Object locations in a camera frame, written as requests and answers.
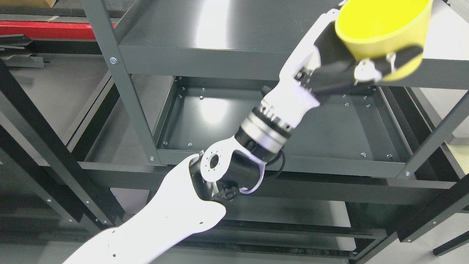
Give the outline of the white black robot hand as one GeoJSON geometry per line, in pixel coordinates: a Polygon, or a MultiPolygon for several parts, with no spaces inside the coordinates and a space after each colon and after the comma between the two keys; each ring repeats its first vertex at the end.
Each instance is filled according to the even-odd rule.
{"type": "Polygon", "coordinates": [[[420,65],[423,45],[417,43],[359,57],[339,34],[344,14],[342,2],[315,21],[280,70],[276,87],[249,114],[254,124],[291,131],[329,94],[400,80],[412,73],[410,65],[420,65]]]}

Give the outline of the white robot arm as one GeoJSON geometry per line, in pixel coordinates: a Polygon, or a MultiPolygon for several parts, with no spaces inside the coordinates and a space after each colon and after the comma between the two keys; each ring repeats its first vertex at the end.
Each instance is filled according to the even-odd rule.
{"type": "Polygon", "coordinates": [[[302,118],[285,107],[255,107],[233,137],[184,159],[134,217],[95,235],[65,263],[149,264],[190,235],[213,228],[226,214],[223,201],[260,187],[265,167],[302,118]]]}

